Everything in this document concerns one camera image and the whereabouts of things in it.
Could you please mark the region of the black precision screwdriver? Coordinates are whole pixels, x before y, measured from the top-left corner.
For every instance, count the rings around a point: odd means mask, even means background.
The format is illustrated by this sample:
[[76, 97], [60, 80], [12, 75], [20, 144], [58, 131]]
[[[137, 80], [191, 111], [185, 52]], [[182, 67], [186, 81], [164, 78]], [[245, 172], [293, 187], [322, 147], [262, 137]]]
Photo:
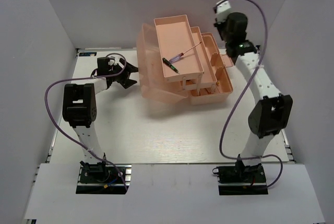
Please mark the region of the black precision screwdriver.
[[172, 65], [170, 61], [168, 61], [166, 58], [163, 58], [162, 61], [167, 67], [169, 67], [171, 70], [179, 74], [179, 71]]

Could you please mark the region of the purple handle screwdriver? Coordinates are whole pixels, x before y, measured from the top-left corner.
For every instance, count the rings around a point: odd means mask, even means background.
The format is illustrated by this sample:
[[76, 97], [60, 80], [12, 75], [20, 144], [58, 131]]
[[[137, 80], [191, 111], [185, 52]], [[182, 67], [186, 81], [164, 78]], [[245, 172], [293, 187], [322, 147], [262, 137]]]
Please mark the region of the purple handle screwdriver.
[[180, 54], [174, 56], [173, 58], [171, 58], [171, 59], [169, 60], [169, 62], [170, 62], [170, 63], [175, 63], [175, 62], [181, 60], [182, 57], [185, 55], [185, 53], [189, 52], [190, 50], [194, 49], [195, 47], [197, 47], [197, 46], [200, 45], [200, 44], [201, 44], [201, 41], [200, 41], [199, 43], [195, 44], [194, 46], [192, 46], [190, 49], [188, 49], [188, 50], [186, 50], [186, 51], [184, 51], [184, 52], [181, 52]]

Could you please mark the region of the pink plastic tool box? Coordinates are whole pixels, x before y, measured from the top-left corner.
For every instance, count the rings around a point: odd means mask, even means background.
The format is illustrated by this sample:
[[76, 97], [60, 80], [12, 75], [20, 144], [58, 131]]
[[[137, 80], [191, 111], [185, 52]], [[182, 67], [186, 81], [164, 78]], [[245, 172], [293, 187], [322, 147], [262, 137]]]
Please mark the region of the pink plastic tool box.
[[[200, 41], [172, 63], [179, 74], [163, 63], [163, 58], [169, 61]], [[186, 15], [142, 24], [136, 48], [140, 90], [146, 99], [168, 104], [185, 99], [192, 105], [221, 103], [233, 92], [227, 71], [229, 58], [220, 53], [213, 34], [190, 26]]]

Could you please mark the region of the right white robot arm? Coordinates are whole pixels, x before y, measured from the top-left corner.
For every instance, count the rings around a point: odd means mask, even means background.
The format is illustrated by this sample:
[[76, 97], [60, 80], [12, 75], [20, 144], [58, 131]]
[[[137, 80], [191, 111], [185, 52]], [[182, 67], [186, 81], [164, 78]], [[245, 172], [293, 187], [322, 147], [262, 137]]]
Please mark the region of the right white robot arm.
[[293, 100], [283, 95], [272, 83], [260, 64], [260, 54], [254, 44], [246, 39], [248, 19], [239, 12], [217, 12], [214, 26], [225, 42], [226, 53], [247, 80], [255, 107], [248, 116], [250, 134], [237, 161], [236, 177], [249, 181], [255, 174], [253, 167], [259, 166], [267, 146], [282, 129], [286, 128]]

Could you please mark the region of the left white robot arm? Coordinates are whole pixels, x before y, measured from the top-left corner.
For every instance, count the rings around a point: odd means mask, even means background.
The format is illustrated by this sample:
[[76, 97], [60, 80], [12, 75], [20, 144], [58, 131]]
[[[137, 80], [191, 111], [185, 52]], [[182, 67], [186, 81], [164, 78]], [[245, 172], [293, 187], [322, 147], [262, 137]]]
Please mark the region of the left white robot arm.
[[91, 81], [85, 84], [66, 84], [64, 87], [62, 116], [75, 131], [83, 145], [84, 160], [81, 164], [93, 165], [92, 175], [100, 182], [110, 177], [110, 168], [105, 166], [94, 122], [97, 118], [96, 95], [109, 89], [116, 82], [127, 89], [137, 82], [130, 79], [138, 67], [126, 62], [122, 57], [117, 61], [110, 55], [97, 59], [97, 68], [91, 74]]

